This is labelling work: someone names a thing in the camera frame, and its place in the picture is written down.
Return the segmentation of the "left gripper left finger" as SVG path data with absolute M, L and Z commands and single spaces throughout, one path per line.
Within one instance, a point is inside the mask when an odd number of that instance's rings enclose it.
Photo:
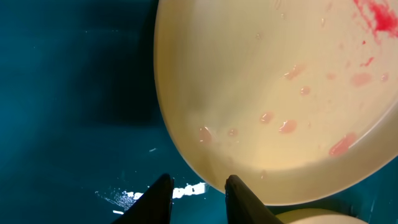
M 174 180 L 162 174 L 136 202 L 112 224 L 169 224 Z

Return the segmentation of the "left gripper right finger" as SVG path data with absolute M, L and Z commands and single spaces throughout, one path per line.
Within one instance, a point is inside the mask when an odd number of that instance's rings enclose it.
M 283 224 L 237 175 L 224 188 L 228 224 Z

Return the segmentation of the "yellow-green plate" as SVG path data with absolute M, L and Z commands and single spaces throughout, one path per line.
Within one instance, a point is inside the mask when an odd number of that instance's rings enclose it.
M 397 2 L 161 0 L 167 130 L 218 190 L 266 205 L 347 189 L 397 156 Z
M 320 208 L 304 208 L 276 215 L 285 224 L 368 224 L 358 218 Z

